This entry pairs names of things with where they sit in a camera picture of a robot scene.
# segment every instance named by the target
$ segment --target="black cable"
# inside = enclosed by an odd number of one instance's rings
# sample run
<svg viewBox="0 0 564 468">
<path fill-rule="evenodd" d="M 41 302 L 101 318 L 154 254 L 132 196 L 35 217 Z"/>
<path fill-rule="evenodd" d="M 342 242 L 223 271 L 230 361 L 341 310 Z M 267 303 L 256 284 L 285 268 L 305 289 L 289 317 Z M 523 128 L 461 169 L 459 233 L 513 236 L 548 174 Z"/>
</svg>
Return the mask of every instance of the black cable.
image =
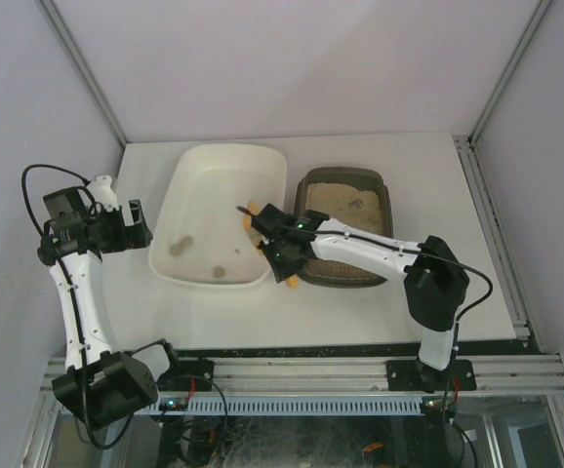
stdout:
<svg viewBox="0 0 564 468">
<path fill-rule="evenodd" d="M 215 383 L 213 380 L 210 380 L 206 377 L 201 377 L 199 375 L 189 375 L 189 374 L 183 374 L 183 375 L 178 375 L 177 377 L 174 377 L 175 379 L 180 379 L 180 378 L 193 378 L 195 380 L 201 380 L 207 383 L 210 383 L 212 387 L 215 388 L 215 390 L 217 390 L 217 392 L 220 394 L 220 397 L 222 398 L 222 402 L 223 402 L 223 428 L 222 431 L 220 432 L 220 435 L 217 439 L 217 442 L 215 443 L 215 446 L 213 448 L 213 456 L 216 456 L 219 452 L 220 452 L 220 448 L 222 447 L 223 441 L 225 440 L 225 437 L 227 436 L 227 426 L 228 426 L 228 418 L 229 418 L 229 411 L 228 411 L 228 406 L 227 406 L 227 400 L 225 399 L 225 395 L 223 394 L 223 391 L 220 389 L 219 385 L 217 383 Z"/>
<path fill-rule="evenodd" d="M 333 234 L 336 231 L 329 231 L 326 232 L 327 234 Z M 346 234 L 344 232 L 339 231 L 337 233 L 338 235 L 343 235 L 344 237 L 346 236 Z M 386 249 L 389 249 L 391 251 L 394 252 L 399 252 L 399 249 L 395 246 L 390 246 L 389 244 L 385 244 L 383 242 L 380 241 L 376 241 L 374 239 L 370 239 L 368 237 L 364 237 L 364 236 L 360 236 L 357 234 L 349 234 L 348 237 L 352 238 L 352 239 L 358 239 L 359 241 L 364 241 L 364 242 L 368 242 L 370 244 L 374 244 L 376 246 L 380 246 L 380 247 L 384 247 Z M 488 275 L 486 275 L 485 273 L 482 273 L 481 271 L 479 271 L 476 268 L 473 268 L 472 266 L 468 266 L 468 265 L 464 265 L 463 263 L 460 263 L 458 261 L 455 260 L 450 260 L 449 258 L 443 258 L 442 256 L 439 255 L 434 255 L 433 253 L 425 253 L 423 251 L 414 251 L 411 249 L 402 249 L 401 252 L 403 254 L 412 254 L 412 255 L 418 255 L 418 256 L 423 256 L 425 258 L 432 258 L 434 260 L 439 260 L 442 261 L 443 263 L 448 263 L 450 265 L 456 266 L 461 268 L 462 270 L 468 271 L 470 273 L 473 273 L 474 275 L 477 275 L 478 277 L 480 277 L 482 280 L 484 280 L 486 282 L 486 285 L 488 286 L 488 290 L 486 291 L 486 293 L 484 293 L 481 297 L 479 297 L 477 300 L 471 302 L 470 304 L 468 304 L 467 307 L 465 307 L 457 316 L 456 316 L 456 323 L 460 321 L 460 319 L 464 316 L 464 314 L 466 312 L 468 312 L 470 309 L 472 309 L 473 307 L 478 306 L 479 304 L 481 304 L 482 302 L 484 302 L 488 297 L 491 296 L 491 294 L 493 293 L 494 290 L 494 285 L 492 280 L 488 277 Z"/>
<path fill-rule="evenodd" d="M 33 169 L 40 169 L 40 168 L 41 169 L 52 169 L 54 171 L 60 171 L 62 173 L 70 174 L 71 176 L 78 177 L 79 179 L 81 179 L 83 181 L 83 183 L 85 185 L 88 185 L 90 183 L 90 181 L 88 179 L 82 177 L 81 175 L 75 173 L 74 171 L 70 171 L 68 169 L 60 168 L 59 166 L 53 166 L 53 165 L 50 165 L 50 164 L 31 164 L 30 166 L 27 166 L 21 173 L 21 195 L 22 195 L 23 200 L 24 200 L 24 205 L 26 206 L 26 211 L 28 212 L 28 217 L 30 217 L 30 220 L 31 220 L 33 226 L 35 227 L 35 230 L 37 231 L 37 233 L 41 237 L 43 244 L 51 251 L 51 254 L 53 255 L 53 257 L 55 258 L 55 260 L 59 264 L 59 267 L 60 267 L 60 270 L 63 274 L 63 277 L 65 278 L 65 281 L 67 282 L 67 285 L 69 287 L 69 295 L 70 295 L 70 298 L 71 298 L 72 308 L 73 308 L 73 312 L 74 312 L 74 321 L 76 323 L 76 334 L 78 335 L 78 342 L 81 345 L 80 346 L 80 356 L 81 356 L 81 362 L 82 363 L 81 363 L 80 375 L 81 375 L 81 387 L 82 387 L 81 388 L 82 415 L 83 415 L 83 424 L 85 425 L 85 429 L 87 430 L 87 437 L 89 437 L 89 442 L 94 447 L 96 447 L 97 449 L 100 449 L 100 450 L 112 449 L 113 447 L 115 447 L 119 443 L 119 441 L 124 436 L 124 434 L 126 434 L 126 431 L 130 427 L 130 423 L 133 419 L 133 416 L 132 415 L 129 416 L 129 418 L 126 420 L 126 423 L 124 424 L 124 427 L 122 428 L 122 430 L 118 434 L 118 436 L 110 444 L 106 444 L 106 445 L 102 444 L 100 441 L 98 441 L 98 439 L 94 435 L 93 429 L 92 429 L 90 421 L 89 421 L 89 408 L 88 408 L 88 405 L 87 405 L 87 390 L 88 390 L 87 348 L 86 348 L 86 345 L 85 345 L 85 335 L 83 333 L 82 322 L 81 322 L 81 319 L 80 319 L 80 310 L 78 308 L 78 300 L 76 299 L 76 292 L 75 292 L 75 289 L 74 289 L 74 284 L 71 281 L 71 277 L 69 276 L 69 272 L 67 271 L 67 267 L 65 266 L 65 263 L 63 262 L 62 258 L 59 257 L 59 254 L 57 253 L 57 250 L 55 249 L 55 247 L 52 245 L 52 242 L 50 242 L 50 239 L 41 230 L 41 227 L 39 226 L 39 223 L 37 222 L 37 218 L 35 217 L 35 214 L 32 210 L 32 207 L 30 206 L 30 200 L 28 198 L 28 189 L 27 189 L 27 184 L 26 184 L 26 179 L 27 179 L 28 173 Z"/>
<path fill-rule="evenodd" d="M 456 421 L 452 421 L 452 425 L 454 426 L 454 428 L 458 431 L 458 433 L 463 437 L 463 439 L 466 441 L 466 443 L 470 447 L 470 452 L 473 454 L 473 468 L 477 468 L 479 466 L 479 459 L 477 458 L 477 450 L 475 449 L 475 446 L 473 445 L 472 440 L 468 437 L 468 435 L 466 434 L 464 429 L 462 427 L 460 427 L 460 425 L 458 423 L 456 423 Z M 461 458 L 460 463 L 458 465 L 462 466 L 462 462 L 463 462 L 463 457 Z"/>
<path fill-rule="evenodd" d="M 210 447 L 211 446 L 211 444 L 209 444 L 208 442 L 196 441 L 195 439 L 191 439 L 191 438 L 186 437 L 186 436 L 181 436 L 181 440 L 187 441 L 190 444 L 194 444 L 195 446 L 199 446 L 199 447 Z"/>
<path fill-rule="evenodd" d="M 165 348 L 165 346 L 167 346 L 169 343 L 167 341 L 167 339 L 165 338 L 161 338 L 161 339 L 157 339 L 156 341 L 152 341 L 151 343 L 147 343 L 144 346 L 142 346 L 141 348 L 137 348 L 134 351 L 126 351 L 126 354 L 129 356 L 134 356 L 137 353 L 140 353 L 141 351 L 143 351 L 144 349 L 148 349 L 151 348 L 152 346 L 163 346 L 163 348 Z"/>
<path fill-rule="evenodd" d="M 78 440 L 86 446 L 90 446 L 91 441 L 83 437 L 83 433 L 80 430 L 80 420 L 76 416 L 74 416 L 74 427 L 76 428 L 76 435 L 78 436 Z"/>
</svg>

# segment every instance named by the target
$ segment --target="wire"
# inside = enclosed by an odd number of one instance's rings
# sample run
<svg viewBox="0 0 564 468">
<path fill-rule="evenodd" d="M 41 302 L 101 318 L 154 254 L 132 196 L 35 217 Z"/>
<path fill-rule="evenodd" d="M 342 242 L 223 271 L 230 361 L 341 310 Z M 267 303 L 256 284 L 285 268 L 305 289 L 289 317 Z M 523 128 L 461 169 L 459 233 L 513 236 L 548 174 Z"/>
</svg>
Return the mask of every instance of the wire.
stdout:
<svg viewBox="0 0 564 468">
<path fill-rule="evenodd" d="M 196 441 L 195 439 L 191 439 L 191 438 L 186 437 L 186 436 L 181 436 L 181 439 L 182 439 L 183 441 L 187 441 L 187 442 L 189 442 L 190 444 L 194 444 L 195 446 L 199 446 L 199 447 L 210 447 L 210 446 L 211 446 L 211 444 L 208 443 L 208 442 Z"/>
<path fill-rule="evenodd" d="M 464 429 L 462 427 L 460 427 L 460 425 L 458 423 L 456 423 L 456 421 L 452 421 L 451 424 L 454 426 L 454 428 L 458 431 L 458 433 L 463 437 L 463 439 L 466 441 L 466 443 L 470 447 L 470 452 L 473 455 L 473 468 L 477 468 L 479 466 L 479 459 L 477 458 L 477 450 L 475 449 L 473 442 L 468 437 L 468 435 L 466 434 Z M 464 459 L 464 456 L 462 456 L 462 458 L 460 459 L 460 462 L 458 463 L 459 466 L 462 466 L 463 459 Z"/>
<path fill-rule="evenodd" d="M 141 348 L 137 348 L 134 351 L 126 351 L 126 354 L 129 356 L 134 356 L 137 353 L 140 353 L 141 351 L 143 351 L 144 349 L 148 349 L 151 348 L 152 346 L 167 346 L 169 343 L 167 342 L 167 340 L 165 338 L 161 338 L 161 339 L 157 339 L 156 341 L 152 341 L 151 343 L 147 343 L 144 346 L 142 346 Z"/>
<path fill-rule="evenodd" d="M 69 272 L 67 271 L 67 267 L 65 266 L 65 263 L 63 262 L 62 258 L 59 257 L 59 254 L 57 253 L 57 250 L 55 249 L 55 247 L 52 245 L 52 242 L 50 242 L 50 239 L 41 230 L 41 227 L 39 226 L 39 223 L 37 222 L 37 218 L 35 217 L 35 214 L 32 210 L 31 205 L 30 205 L 30 200 L 28 198 L 28 188 L 27 188 L 26 179 L 28 177 L 28 173 L 30 171 L 32 171 L 33 169 L 52 169 L 54 171 L 59 171 L 59 172 L 62 172 L 62 173 L 70 174 L 71 176 L 75 176 L 75 177 L 78 177 L 79 179 L 81 179 L 85 185 L 88 185 L 90 183 L 90 181 L 88 179 L 82 177 L 81 175 L 75 173 L 74 171 L 70 171 L 68 169 L 60 168 L 59 166 L 53 166 L 53 165 L 50 165 L 50 164 L 31 164 L 30 166 L 27 166 L 21 173 L 21 195 L 22 195 L 23 200 L 24 200 L 24 205 L 26 206 L 26 211 L 28 212 L 28 217 L 30 217 L 30 220 L 31 220 L 33 226 L 35 227 L 35 230 L 37 231 L 37 233 L 41 237 L 42 243 L 44 244 L 45 247 L 47 247 L 51 251 L 51 254 L 54 256 L 56 262 L 59 264 L 60 270 L 61 270 L 63 277 L 65 278 L 65 281 L 67 282 L 67 285 L 68 285 L 69 296 L 71 298 L 72 308 L 73 308 L 73 312 L 74 312 L 74 322 L 76 324 L 76 334 L 77 334 L 77 337 L 78 337 L 78 342 L 80 344 L 80 357 L 81 357 L 81 371 L 80 371 L 81 379 L 80 379 L 80 381 L 81 381 L 82 416 L 83 416 L 83 424 L 85 425 L 85 429 L 87 430 L 87 437 L 89 438 L 89 442 L 97 449 L 100 449 L 100 450 L 112 449 L 113 447 L 115 447 L 119 443 L 119 441 L 122 439 L 124 434 L 126 434 L 126 431 L 130 427 L 130 423 L 133 419 L 133 416 L 130 415 L 128 417 L 128 419 L 126 420 L 126 423 L 124 424 L 124 427 L 122 428 L 120 433 L 117 435 L 115 440 L 113 442 L 111 442 L 110 444 L 102 444 L 100 441 L 98 441 L 98 439 L 94 435 L 94 432 L 93 432 L 93 429 L 91 427 L 90 420 L 89 420 L 89 407 L 88 407 L 88 402 L 87 402 L 87 390 L 88 390 L 88 383 L 89 383 L 88 382 L 89 376 L 87 375 L 87 371 L 88 371 L 87 348 L 86 348 L 86 345 L 85 345 L 85 335 L 83 333 L 82 322 L 81 322 L 81 319 L 80 319 L 80 310 L 78 308 L 78 300 L 76 299 L 76 292 L 75 292 L 75 289 L 74 289 L 74 284 L 71 280 L 71 277 L 69 276 Z"/>
<path fill-rule="evenodd" d="M 456 396 L 454 397 L 454 401 L 451 403 L 453 405 L 460 399 L 460 380 L 457 377 L 452 377 L 451 380 L 454 382 L 454 387 L 456 389 Z"/>
<path fill-rule="evenodd" d="M 186 396 L 186 402 L 190 402 L 191 398 L 193 398 L 193 395 L 195 395 L 195 379 L 193 377 L 191 377 L 191 388 L 188 389 L 188 395 Z"/>
<path fill-rule="evenodd" d="M 227 426 L 228 426 L 228 406 L 227 406 L 227 400 L 225 399 L 225 395 L 223 394 L 223 391 L 220 389 L 219 385 L 217 383 L 215 383 L 213 380 L 210 380 L 206 377 L 201 377 L 199 375 L 189 375 L 189 374 L 183 374 L 183 375 L 178 375 L 177 377 L 175 377 L 175 379 L 180 379 L 180 378 L 190 378 L 191 380 L 195 379 L 195 380 L 201 380 L 203 382 L 207 382 L 210 383 L 211 386 L 213 386 L 215 388 L 215 390 L 217 390 L 217 392 L 220 394 L 220 397 L 222 398 L 222 402 L 223 402 L 223 428 L 222 431 L 219 435 L 219 437 L 217 438 L 217 443 L 214 446 L 213 449 L 213 457 L 217 456 L 217 454 L 220 452 L 220 448 L 222 447 L 223 441 L 225 440 L 225 436 L 227 435 Z"/>
<path fill-rule="evenodd" d="M 83 433 L 80 430 L 80 421 L 76 416 L 74 416 L 74 427 L 76 428 L 76 435 L 78 436 L 78 440 L 80 442 L 82 442 L 83 444 L 90 446 L 91 441 L 89 441 L 89 440 L 87 440 L 83 437 Z"/>
</svg>

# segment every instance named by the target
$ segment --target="white wall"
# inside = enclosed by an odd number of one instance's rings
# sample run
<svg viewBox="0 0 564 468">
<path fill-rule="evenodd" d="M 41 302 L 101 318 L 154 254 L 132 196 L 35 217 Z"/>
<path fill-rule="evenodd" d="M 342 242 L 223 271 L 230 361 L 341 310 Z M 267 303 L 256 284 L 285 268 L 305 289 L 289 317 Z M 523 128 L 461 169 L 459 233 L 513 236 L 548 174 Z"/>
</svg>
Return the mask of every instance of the white wall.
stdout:
<svg viewBox="0 0 564 468">
<path fill-rule="evenodd" d="M 538 0 L 57 0 L 130 141 L 472 130 Z"/>
<path fill-rule="evenodd" d="M 93 176 L 113 173 L 119 149 L 34 2 L 0 1 L 0 467 L 14 466 L 47 358 L 63 343 L 62 318 L 20 195 L 33 162 Z M 41 195 L 71 179 L 35 174 Z"/>
<path fill-rule="evenodd" d="M 564 1 L 551 8 L 480 151 L 544 343 L 564 361 Z"/>
</svg>

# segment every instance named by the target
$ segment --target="yellow object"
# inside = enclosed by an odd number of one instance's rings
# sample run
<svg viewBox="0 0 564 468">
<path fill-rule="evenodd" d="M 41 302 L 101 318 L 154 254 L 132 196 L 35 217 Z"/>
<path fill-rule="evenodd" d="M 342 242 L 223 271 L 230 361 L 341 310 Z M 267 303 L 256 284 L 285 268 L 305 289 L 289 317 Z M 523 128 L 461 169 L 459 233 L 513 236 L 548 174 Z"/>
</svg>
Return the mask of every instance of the yellow object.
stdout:
<svg viewBox="0 0 564 468">
<path fill-rule="evenodd" d="M 258 213 L 261 212 L 259 206 L 254 202 L 248 203 L 247 209 L 250 211 L 252 215 L 257 215 Z M 259 249 L 259 244 L 261 243 L 262 235 L 259 231 L 257 231 L 252 227 L 252 218 L 247 214 L 243 215 L 243 229 L 245 230 L 247 236 L 250 238 L 252 245 L 256 248 L 257 251 L 259 251 L 259 254 L 264 255 L 264 253 L 262 253 L 262 251 Z M 295 290 L 300 285 L 300 279 L 298 278 L 297 275 L 293 275 L 292 277 L 284 280 L 284 283 L 288 288 Z"/>
</svg>

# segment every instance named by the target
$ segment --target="white tray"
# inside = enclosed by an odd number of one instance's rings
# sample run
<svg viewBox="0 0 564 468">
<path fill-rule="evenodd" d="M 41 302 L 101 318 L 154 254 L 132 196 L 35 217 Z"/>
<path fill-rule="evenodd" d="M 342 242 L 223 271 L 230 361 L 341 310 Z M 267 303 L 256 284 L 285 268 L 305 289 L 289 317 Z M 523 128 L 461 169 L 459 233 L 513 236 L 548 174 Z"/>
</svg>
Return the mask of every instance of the white tray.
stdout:
<svg viewBox="0 0 564 468">
<path fill-rule="evenodd" d="M 237 206 L 282 207 L 286 160 L 278 151 L 252 144 L 204 144 L 181 157 L 165 195 L 149 265 L 159 277 L 206 288 L 252 286 L 270 269 L 246 235 Z M 190 246 L 170 248 L 185 238 Z M 223 274 L 216 278 L 219 267 Z"/>
</svg>

